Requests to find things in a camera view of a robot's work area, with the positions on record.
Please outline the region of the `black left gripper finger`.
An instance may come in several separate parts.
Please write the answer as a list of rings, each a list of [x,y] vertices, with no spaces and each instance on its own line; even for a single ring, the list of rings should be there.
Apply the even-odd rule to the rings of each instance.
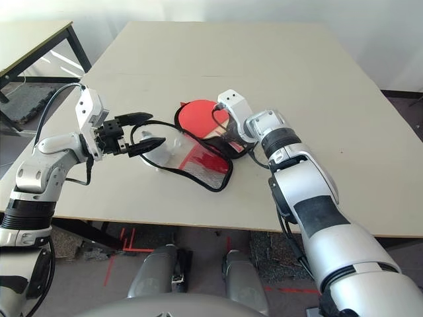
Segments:
[[[147,139],[141,140],[135,145],[130,145],[127,150],[129,157],[140,156],[144,153],[148,153],[153,149],[156,149],[165,142],[164,137],[150,137]]]
[[[135,126],[143,124],[147,120],[150,120],[152,117],[153,115],[147,112],[134,112],[115,116],[114,118],[119,121],[121,126]]]

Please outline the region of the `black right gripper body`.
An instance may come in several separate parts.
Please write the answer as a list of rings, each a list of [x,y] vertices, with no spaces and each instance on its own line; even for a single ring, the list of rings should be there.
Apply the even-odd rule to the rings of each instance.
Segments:
[[[247,148],[248,143],[246,143],[240,136],[237,131],[237,124],[234,120],[229,120],[227,122],[227,141],[234,142],[240,147]]]

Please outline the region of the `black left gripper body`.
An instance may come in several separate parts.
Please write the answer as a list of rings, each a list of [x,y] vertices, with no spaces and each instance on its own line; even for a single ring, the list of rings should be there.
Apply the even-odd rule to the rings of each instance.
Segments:
[[[129,125],[129,118],[106,120],[96,129],[96,143],[104,155],[120,155],[128,152],[123,127]]]

